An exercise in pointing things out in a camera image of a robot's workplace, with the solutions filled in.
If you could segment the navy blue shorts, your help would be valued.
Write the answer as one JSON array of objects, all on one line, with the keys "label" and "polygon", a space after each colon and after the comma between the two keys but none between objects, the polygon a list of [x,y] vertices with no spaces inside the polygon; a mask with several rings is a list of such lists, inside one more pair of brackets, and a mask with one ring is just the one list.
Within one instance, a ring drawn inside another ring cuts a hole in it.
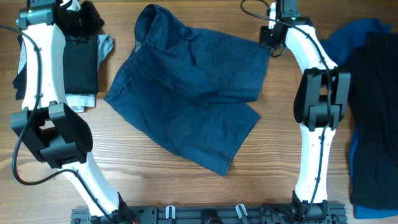
[{"label": "navy blue shorts", "polygon": [[257,101],[270,52],[257,42],[186,26],[150,4],[135,46],[105,101],[164,149],[218,175],[259,121]]}]

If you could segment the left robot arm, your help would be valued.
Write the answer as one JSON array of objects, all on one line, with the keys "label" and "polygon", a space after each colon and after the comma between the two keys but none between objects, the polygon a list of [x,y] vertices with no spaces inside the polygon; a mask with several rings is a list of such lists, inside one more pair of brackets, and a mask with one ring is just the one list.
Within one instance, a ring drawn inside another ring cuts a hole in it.
[{"label": "left robot arm", "polygon": [[22,110],[10,116],[17,145],[63,174],[88,206],[89,223],[137,223],[137,216],[110,186],[92,154],[88,124],[67,103],[63,56],[67,37],[89,37],[104,22],[85,1],[28,1],[19,13],[16,32],[27,54]]}]

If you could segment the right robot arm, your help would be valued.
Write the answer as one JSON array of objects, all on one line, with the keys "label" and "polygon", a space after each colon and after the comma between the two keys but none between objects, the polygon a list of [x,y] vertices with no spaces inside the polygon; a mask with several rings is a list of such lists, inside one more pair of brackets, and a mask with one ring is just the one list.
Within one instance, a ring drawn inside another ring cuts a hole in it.
[{"label": "right robot arm", "polygon": [[327,56],[311,20],[300,16],[296,1],[274,1],[268,5],[266,20],[269,24],[261,28],[260,46],[289,49],[302,71],[294,101],[302,153],[291,203],[264,205],[261,222],[346,223],[345,206],[328,202],[326,177],[331,143],[346,111],[351,75]]}]

